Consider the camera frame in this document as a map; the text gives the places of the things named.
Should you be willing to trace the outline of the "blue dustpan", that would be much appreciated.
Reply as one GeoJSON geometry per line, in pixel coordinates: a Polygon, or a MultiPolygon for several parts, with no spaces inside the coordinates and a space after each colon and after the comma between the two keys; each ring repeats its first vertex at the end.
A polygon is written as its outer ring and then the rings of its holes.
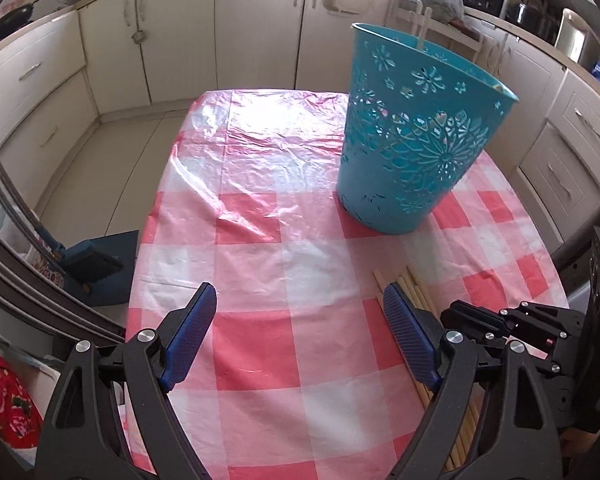
{"type": "Polygon", "coordinates": [[[62,253],[62,288],[89,307],[127,304],[131,296],[139,230],[82,240],[62,253]]]}

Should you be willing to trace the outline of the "pink white checkered tablecloth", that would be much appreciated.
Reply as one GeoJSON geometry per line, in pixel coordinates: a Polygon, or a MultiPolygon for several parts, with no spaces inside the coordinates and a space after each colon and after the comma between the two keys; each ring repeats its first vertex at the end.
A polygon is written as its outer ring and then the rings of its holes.
{"type": "Polygon", "coordinates": [[[218,310],[170,394],[215,479],[382,479],[422,402],[376,298],[406,268],[437,309],[567,298],[527,211],[481,155],[402,236],[347,214],[335,185],[347,99],[220,91],[170,129],[140,242],[128,330],[154,327],[203,282],[218,310]]]}

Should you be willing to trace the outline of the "red floral cloth item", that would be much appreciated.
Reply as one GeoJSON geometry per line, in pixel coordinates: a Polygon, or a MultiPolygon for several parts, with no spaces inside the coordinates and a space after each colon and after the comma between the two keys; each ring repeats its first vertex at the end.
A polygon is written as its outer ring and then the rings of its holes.
{"type": "Polygon", "coordinates": [[[33,450],[42,427],[42,416],[30,393],[0,357],[0,439],[14,450],[33,450]]]}

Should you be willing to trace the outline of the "teal perforated plastic basket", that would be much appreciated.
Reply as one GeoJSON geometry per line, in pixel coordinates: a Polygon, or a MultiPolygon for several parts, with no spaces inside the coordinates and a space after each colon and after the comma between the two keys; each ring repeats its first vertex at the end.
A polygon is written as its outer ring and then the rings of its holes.
{"type": "Polygon", "coordinates": [[[355,23],[336,193],[375,231],[414,231],[498,131],[516,94],[467,58],[355,23]]]}

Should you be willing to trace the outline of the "mop with metal pole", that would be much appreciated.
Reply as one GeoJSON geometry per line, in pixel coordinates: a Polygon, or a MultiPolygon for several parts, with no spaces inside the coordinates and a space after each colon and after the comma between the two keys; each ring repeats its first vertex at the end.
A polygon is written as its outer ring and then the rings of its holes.
{"type": "Polygon", "coordinates": [[[0,162],[0,204],[20,233],[50,263],[57,264],[65,246],[54,239],[26,204],[0,162]]]}

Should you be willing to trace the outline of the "white storage rack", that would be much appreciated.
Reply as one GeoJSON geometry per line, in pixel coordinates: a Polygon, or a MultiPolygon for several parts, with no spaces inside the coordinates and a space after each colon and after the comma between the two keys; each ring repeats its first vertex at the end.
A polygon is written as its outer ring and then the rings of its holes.
{"type": "MultiPolygon", "coordinates": [[[[386,25],[417,38],[424,11],[419,0],[392,0],[386,25]]],[[[432,18],[430,18],[425,40],[464,56],[475,64],[478,63],[484,43],[482,33],[466,26],[463,22],[452,21],[443,24],[432,18]]]]}

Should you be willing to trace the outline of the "black frying pan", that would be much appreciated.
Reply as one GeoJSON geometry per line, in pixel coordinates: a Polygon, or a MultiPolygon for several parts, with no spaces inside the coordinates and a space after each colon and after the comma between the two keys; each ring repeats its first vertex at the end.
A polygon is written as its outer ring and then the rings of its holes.
{"type": "Polygon", "coordinates": [[[39,1],[32,0],[23,6],[18,6],[0,18],[0,41],[30,23],[34,6],[39,1]]]}

